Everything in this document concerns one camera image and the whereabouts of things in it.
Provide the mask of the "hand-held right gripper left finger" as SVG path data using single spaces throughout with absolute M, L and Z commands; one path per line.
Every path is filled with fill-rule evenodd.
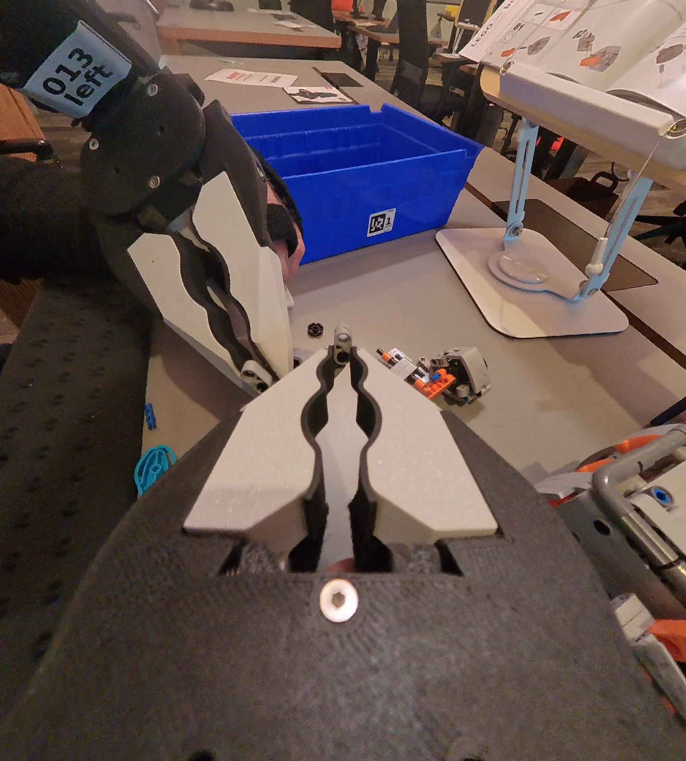
M 262 543 L 288 554 L 311 534 L 304 501 L 321 478 L 307 406 L 325 394 L 319 350 L 247 404 L 186 518 L 186 531 Z

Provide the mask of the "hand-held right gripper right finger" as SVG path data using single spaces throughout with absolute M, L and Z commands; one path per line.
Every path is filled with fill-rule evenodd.
M 497 520 L 439 407 L 364 349 L 351 351 L 350 379 L 366 437 L 349 505 L 354 556 L 494 535 Z

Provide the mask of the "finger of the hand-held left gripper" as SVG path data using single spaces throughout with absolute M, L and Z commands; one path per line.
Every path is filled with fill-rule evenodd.
M 226 294 L 245 316 L 248 338 L 265 365 L 283 378 L 293 353 L 281 262 L 259 243 L 226 172 L 203 185 L 192 227 L 226 268 Z
M 227 310 L 210 293 L 195 248 L 183 239 L 145 233 L 128 254 L 164 323 L 246 390 L 240 371 L 253 357 L 237 339 Z

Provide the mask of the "grey bracket brick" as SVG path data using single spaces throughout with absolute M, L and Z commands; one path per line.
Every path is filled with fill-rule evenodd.
M 248 359 L 240 371 L 240 379 L 245 389 L 260 395 L 275 381 L 272 373 L 253 359 Z

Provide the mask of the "person's left forearm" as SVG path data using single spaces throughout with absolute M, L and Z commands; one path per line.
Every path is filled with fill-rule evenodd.
M 110 275 L 80 176 L 0 156 L 0 281 Z

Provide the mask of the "person's left hand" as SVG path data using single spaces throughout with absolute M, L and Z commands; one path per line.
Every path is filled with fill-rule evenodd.
M 283 280 L 288 284 L 296 275 L 306 252 L 302 218 L 294 199 L 280 180 L 268 177 L 266 187 L 268 233 L 281 262 Z

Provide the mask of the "small grey orange brick assembly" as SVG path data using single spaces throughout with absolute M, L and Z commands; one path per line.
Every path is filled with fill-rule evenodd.
M 433 358 L 413 361 L 398 348 L 377 349 L 382 363 L 397 377 L 432 401 L 466 406 L 490 390 L 487 362 L 475 347 L 458 347 Z

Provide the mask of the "light blue paddle piece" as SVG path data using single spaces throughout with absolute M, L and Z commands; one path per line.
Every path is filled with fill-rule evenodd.
M 175 453 L 165 444 L 148 449 L 134 468 L 138 496 L 142 496 L 176 461 Z

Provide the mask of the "white paper sheet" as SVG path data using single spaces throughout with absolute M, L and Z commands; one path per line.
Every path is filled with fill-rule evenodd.
M 294 85 L 297 80 L 297 75 L 281 72 L 222 68 L 207 75 L 204 80 L 224 84 L 240 84 L 252 87 L 285 89 Z

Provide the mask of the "blue storage bin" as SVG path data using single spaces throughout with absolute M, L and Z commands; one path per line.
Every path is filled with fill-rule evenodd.
M 233 125 L 287 185 L 303 223 L 302 263 L 444 226 L 483 150 L 388 104 L 234 114 Z M 369 216 L 396 208 L 390 233 Z

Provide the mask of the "wooden table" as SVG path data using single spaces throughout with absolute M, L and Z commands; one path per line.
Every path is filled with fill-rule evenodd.
M 232 2 L 232 11 L 193 8 L 190 2 L 167 6 L 157 21 L 161 49 L 180 55 L 182 43 L 213 43 L 231 46 L 260 46 L 336 50 L 336 33 L 289 11 L 251 8 Z

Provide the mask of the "black dimpled foam mat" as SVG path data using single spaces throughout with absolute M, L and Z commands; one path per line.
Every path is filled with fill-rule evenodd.
M 46 281 L 0 374 L 0 723 L 137 498 L 149 331 L 115 280 Z

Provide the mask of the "large grey tracked brick vehicle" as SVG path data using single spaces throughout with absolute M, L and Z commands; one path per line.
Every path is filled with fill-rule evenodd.
M 633 653 L 686 730 L 686 421 L 643 430 L 535 488 L 595 566 Z

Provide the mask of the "black office chair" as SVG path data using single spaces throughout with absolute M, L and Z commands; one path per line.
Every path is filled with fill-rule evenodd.
M 399 100 L 425 117 L 441 122 L 463 107 L 464 96 L 452 91 L 459 63 L 450 64 L 442 85 L 428 85 L 430 45 L 426 1 L 397 1 L 398 61 L 390 88 Z

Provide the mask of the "white stand platform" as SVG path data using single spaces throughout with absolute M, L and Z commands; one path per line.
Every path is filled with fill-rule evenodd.
M 608 156 L 633 169 L 654 161 L 686 170 L 686 117 L 656 101 L 619 90 L 604 92 L 532 65 L 510 60 L 500 70 L 500 96 L 539 126 L 581 141 L 595 151 L 605 143 Z

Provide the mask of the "instruction booklet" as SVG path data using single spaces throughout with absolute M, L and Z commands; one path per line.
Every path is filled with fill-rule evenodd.
M 684 22 L 686 1 L 508 1 L 459 54 L 605 91 Z

